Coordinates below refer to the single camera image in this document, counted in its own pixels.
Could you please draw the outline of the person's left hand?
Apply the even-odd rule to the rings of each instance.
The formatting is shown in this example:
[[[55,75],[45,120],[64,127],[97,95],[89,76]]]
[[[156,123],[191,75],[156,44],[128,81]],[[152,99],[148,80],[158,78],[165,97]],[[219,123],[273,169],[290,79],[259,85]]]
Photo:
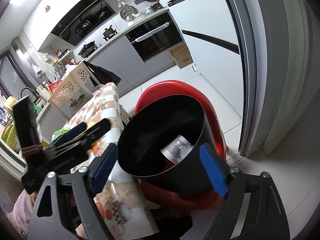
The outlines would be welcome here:
[[[23,190],[17,198],[11,213],[12,224],[24,239],[26,239],[28,235],[30,219],[37,195],[37,192],[29,194],[27,191]]]

